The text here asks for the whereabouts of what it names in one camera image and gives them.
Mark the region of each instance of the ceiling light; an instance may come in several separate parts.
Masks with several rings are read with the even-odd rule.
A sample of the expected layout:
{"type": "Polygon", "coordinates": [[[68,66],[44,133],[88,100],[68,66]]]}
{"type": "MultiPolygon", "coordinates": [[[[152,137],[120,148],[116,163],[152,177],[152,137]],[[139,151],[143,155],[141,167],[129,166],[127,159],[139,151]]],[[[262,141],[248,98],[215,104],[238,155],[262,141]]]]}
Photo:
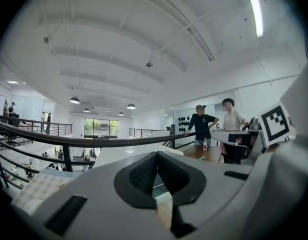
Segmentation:
{"type": "Polygon", "coordinates": [[[260,9],[259,0],[250,0],[252,4],[254,18],[255,18],[255,27],[256,27],[256,36],[263,36],[263,19],[262,19],[262,11],[260,9]]]}
{"type": "Polygon", "coordinates": [[[129,110],[135,110],[135,109],[136,109],[136,107],[135,107],[134,104],[129,104],[129,105],[127,106],[127,108],[128,108],[129,110]]]}
{"type": "Polygon", "coordinates": [[[79,103],[80,103],[80,101],[79,101],[79,99],[78,99],[77,97],[72,97],[72,98],[70,99],[70,102],[71,102],[71,103],[74,103],[74,104],[79,104],[79,103]]]}

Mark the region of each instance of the ceiling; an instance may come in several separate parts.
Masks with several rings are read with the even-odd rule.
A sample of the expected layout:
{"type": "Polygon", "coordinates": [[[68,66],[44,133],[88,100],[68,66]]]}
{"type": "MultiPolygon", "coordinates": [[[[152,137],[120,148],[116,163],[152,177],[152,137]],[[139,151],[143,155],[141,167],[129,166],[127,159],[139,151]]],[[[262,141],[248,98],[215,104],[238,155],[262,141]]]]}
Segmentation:
{"type": "Polygon", "coordinates": [[[249,0],[31,0],[1,46],[1,58],[71,111],[97,107],[110,109],[107,116],[129,117],[186,100],[189,85],[195,89],[195,81],[215,74],[227,58],[284,45],[285,5],[260,3],[265,34],[257,38],[249,0]],[[72,96],[82,105],[69,103],[72,96]],[[130,112],[129,103],[137,109],[130,112]]]}

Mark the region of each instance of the man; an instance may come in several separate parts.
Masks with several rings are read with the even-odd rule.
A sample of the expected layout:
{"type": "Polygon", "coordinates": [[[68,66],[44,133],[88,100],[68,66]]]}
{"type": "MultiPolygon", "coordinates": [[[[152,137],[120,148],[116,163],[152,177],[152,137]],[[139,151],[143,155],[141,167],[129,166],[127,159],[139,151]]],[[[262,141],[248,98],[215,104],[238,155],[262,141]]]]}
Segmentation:
{"type": "MultiPolygon", "coordinates": [[[[238,109],[235,109],[235,102],[231,98],[226,98],[222,102],[223,107],[225,107],[228,112],[224,117],[223,130],[227,131],[241,131],[242,126],[248,126],[249,121],[245,117],[245,115],[238,109]]],[[[227,155],[225,145],[221,143],[222,147],[222,155],[224,157],[224,163],[228,163],[229,160],[235,160],[235,157],[232,153],[232,146],[226,145],[228,152],[230,155],[227,155]]]]}
{"type": "Polygon", "coordinates": [[[14,112],[14,105],[16,105],[16,104],[13,102],[12,106],[10,106],[9,109],[8,109],[9,116],[15,114],[15,112],[14,112]]]}
{"type": "Polygon", "coordinates": [[[210,147],[210,132],[209,130],[215,125],[219,119],[217,117],[205,114],[205,105],[196,106],[196,114],[192,115],[190,120],[188,130],[186,131],[186,136],[189,135],[190,130],[192,130],[193,125],[195,125],[196,139],[194,142],[195,146],[203,146],[204,139],[207,139],[207,147],[210,147]]]}

